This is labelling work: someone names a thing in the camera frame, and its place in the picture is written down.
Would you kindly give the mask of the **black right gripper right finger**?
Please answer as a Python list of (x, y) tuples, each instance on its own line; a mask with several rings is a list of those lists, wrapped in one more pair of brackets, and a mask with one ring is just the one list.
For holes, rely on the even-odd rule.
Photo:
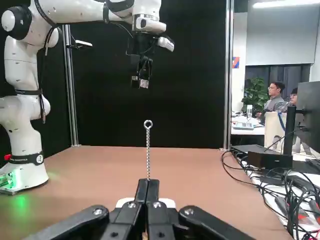
[(147, 182), (149, 240), (251, 240), (248, 234), (195, 205), (180, 210), (159, 199), (160, 181)]

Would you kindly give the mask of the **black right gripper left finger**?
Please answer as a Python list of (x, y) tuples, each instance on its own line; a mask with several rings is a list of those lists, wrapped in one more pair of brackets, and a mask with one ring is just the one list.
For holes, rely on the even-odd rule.
[(127, 240), (137, 230), (149, 181), (140, 179), (134, 200), (109, 211), (92, 205), (68, 218), (27, 236), (26, 240)]

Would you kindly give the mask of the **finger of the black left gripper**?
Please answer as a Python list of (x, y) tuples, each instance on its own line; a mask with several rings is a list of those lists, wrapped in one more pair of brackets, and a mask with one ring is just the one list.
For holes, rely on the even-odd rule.
[(139, 87), (148, 89), (150, 78), (152, 76), (152, 70), (153, 70), (153, 60), (147, 56), (144, 56), (140, 60), (139, 64)]
[(141, 72), (141, 59), (140, 57), (130, 58), (130, 75), (131, 87), (135, 89), (140, 88), (140, 72)]

